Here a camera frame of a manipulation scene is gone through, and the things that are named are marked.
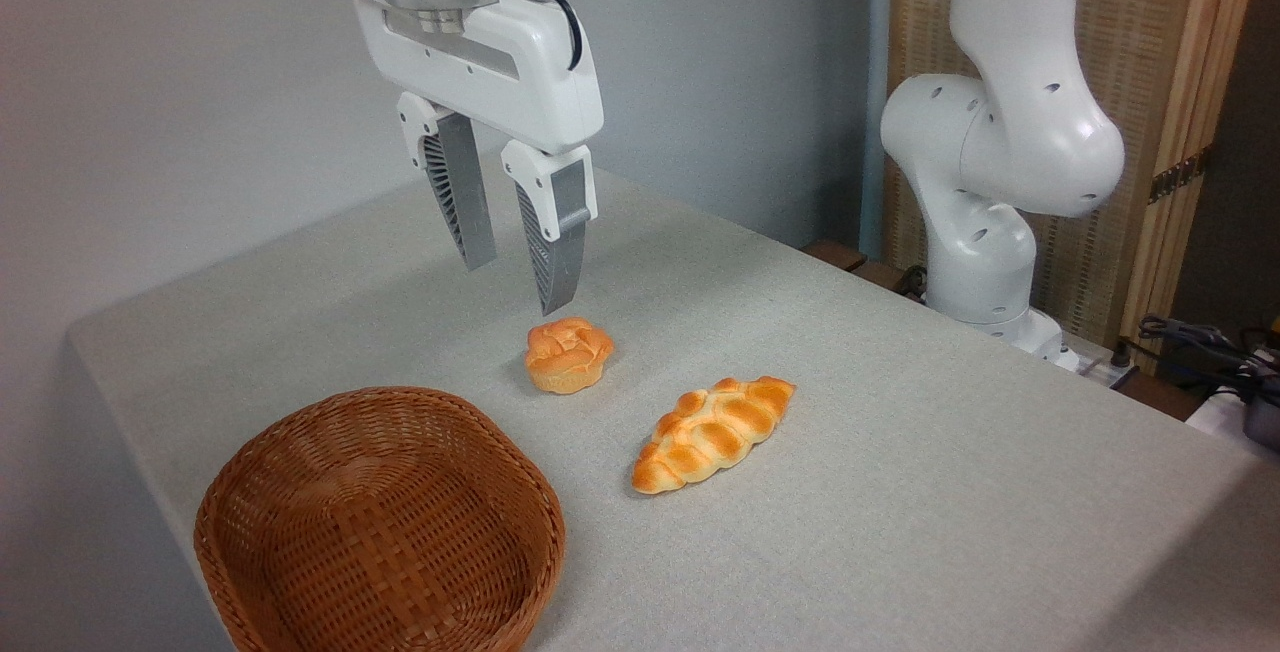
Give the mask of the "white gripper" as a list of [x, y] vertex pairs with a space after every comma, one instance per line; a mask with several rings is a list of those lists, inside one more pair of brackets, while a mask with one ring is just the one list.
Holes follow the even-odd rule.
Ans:
[[571, 302], [588, 223], [599, 216], [581, 145], [604, 123], [581, 26], [556, 0], [355, 0], [355, 9], [376, 69], [408, 91], [397, 111], [410, 160], [426, 174], [467, 269], [497, 257], [475, 120], [513, 138], [502, 164], [541, 314]]

